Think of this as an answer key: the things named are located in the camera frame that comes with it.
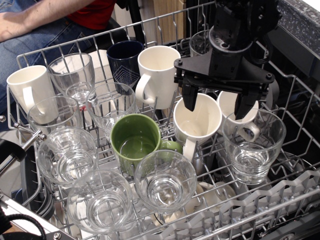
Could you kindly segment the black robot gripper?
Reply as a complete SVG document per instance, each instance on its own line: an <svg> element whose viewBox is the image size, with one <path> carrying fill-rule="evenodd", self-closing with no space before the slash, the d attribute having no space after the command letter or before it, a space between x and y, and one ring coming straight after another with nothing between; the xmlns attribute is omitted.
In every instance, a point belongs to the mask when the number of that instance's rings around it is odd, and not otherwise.
<svg viewBox="0 0 320 240"><path fill-rule="evenodd" d="M236 120L243 119L259 94L268 92L273 75L246 58L253 44L246 28L214 26L208 41L211 48L207 53L174 61L174 81L182 87L184 106L194 111L198 88L238 93L234 115Z"/></svg>

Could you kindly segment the person forearm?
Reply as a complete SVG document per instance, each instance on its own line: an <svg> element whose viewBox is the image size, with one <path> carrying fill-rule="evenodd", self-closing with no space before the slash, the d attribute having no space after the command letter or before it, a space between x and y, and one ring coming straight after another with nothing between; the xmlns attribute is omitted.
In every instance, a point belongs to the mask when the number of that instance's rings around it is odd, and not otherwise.
<svg viewBox="0 0 320 240"><path fill-rule="evenodd" d="M19 12L0 14L0 41L4 42L66 17L87 5L91 0L41 0Z"/></svg>

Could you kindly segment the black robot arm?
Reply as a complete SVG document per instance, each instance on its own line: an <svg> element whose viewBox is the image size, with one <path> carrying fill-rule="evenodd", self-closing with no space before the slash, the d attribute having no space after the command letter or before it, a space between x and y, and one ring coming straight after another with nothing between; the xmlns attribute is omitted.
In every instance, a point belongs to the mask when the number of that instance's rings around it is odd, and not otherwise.
<svg viewBox="0 0 320 240"><path fill-rule="evenodd" d="M281 19L276 0L219 0L211 46L207 53L177 59L174 81L182 88L184 106L193 111L199 88L236 93L235 118L242 119L256 101L268 95L275 76L260 66L269 59L257 59L250 48L259 38L268 43L268 32Z"/></svg>

